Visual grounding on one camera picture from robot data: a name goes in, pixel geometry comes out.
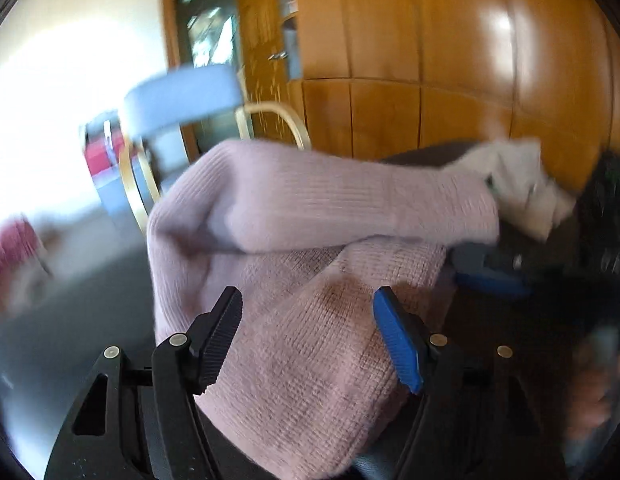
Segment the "person's hand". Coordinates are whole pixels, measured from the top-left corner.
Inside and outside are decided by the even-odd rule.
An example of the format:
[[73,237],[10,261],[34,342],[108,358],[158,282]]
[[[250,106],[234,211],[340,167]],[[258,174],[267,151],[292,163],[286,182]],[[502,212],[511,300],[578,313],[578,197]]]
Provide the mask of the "person's hand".
[[593,342],[586,341],[577,347],[572,357],[565,410],[564,454],[569,463],[578,460],[592,434],[610,421],[610,392],[615,378],[620,378],[620,351],[612,373],[598,359]]

